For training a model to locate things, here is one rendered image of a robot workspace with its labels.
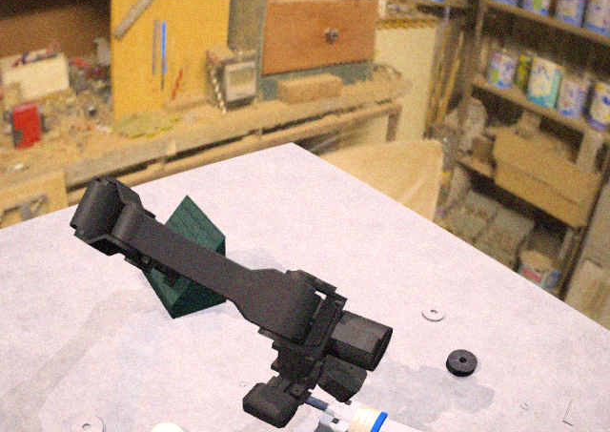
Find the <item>dark grey ring with centre hole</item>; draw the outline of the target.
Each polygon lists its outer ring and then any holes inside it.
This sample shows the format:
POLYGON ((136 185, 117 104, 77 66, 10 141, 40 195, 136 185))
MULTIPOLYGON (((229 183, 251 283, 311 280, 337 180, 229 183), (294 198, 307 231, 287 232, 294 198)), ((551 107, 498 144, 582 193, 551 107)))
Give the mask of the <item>dark grey ring with centre hole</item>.
POLYGON ((475 372, 478 361, 470 351, 457 349, 449 354, 445 366, 451 374, 463 378, 475 372))

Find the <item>blue spacer ring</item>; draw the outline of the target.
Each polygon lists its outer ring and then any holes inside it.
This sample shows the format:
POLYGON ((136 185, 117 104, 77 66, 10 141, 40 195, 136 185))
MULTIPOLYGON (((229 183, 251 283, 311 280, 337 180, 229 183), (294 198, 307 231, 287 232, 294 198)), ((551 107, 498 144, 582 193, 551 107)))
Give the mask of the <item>blue spacer ring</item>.
POLYGON ((388 413, 386 414, 385 412, 380 412, 379 416, 377 417, 371 432, 378 432, 379 428, 381 427, 381 425, 385 422, 385 420, 387 419, 388 413))

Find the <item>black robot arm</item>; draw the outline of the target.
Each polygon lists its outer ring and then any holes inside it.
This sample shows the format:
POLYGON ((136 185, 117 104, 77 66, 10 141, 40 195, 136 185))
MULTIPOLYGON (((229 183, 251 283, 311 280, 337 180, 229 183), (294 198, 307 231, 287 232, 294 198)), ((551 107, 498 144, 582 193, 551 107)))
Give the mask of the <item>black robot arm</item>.
POLYGON ((93 176, 73 214, 74 236, 115 254, 170 285, 180 277, 232 302, 259 335, 319 359, 304 386, 336 401, 353 397, 375 371, 393 328, 343 310, 336 287, 303 270, 250 270, 156 220, 140 196, 118 179, 93 176), (323 299, 316 291, 324 294, 323 299))

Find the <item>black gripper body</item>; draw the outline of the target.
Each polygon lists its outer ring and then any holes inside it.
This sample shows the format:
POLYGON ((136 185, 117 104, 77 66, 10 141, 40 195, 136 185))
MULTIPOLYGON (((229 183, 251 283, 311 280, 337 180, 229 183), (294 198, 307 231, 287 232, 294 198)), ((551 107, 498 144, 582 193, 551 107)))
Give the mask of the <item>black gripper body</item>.
POLYGON ((243 411, 276 428, 282 428, 294 417, 300 397, 307 387, 306 380, 319 359, 280 344, 272 343, 278 351, 271 369, 279 373, 271 384, 259 382, 243 397, 243 411))

